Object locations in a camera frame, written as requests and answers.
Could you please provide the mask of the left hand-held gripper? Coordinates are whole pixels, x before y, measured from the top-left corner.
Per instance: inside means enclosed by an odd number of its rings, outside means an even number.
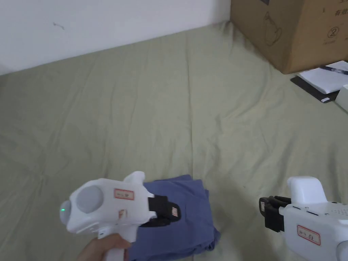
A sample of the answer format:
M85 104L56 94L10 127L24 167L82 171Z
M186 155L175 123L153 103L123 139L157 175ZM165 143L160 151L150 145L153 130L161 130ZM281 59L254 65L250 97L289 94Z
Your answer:
M122 181L88 181L61 204L60 220L70 233L96 233L100 240L118 234L129 243L136 241L139 227L179 221L179 206L150 193L144 180L145 173L135 171Z

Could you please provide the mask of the person's left hand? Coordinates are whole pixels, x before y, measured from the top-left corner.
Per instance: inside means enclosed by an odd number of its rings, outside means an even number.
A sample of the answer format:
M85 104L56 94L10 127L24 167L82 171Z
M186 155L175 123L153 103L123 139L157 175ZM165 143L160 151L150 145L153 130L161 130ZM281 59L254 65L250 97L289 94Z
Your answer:
M106 253L114 248L124 249L123 260L128 261L128 248L131 243L119 234L111 234L102 239L92 239L79 253L77 261L102 261Z

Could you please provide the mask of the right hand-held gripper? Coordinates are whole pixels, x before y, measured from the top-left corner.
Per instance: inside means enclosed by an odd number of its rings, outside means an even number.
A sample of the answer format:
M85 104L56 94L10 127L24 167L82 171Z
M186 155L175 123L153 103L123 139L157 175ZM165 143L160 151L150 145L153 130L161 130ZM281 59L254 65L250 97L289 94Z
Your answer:
M280 233L287 247L307 261L346 261L348 206L328 201L315 177L290 177L288 188L290 198L259 199L265 227Z

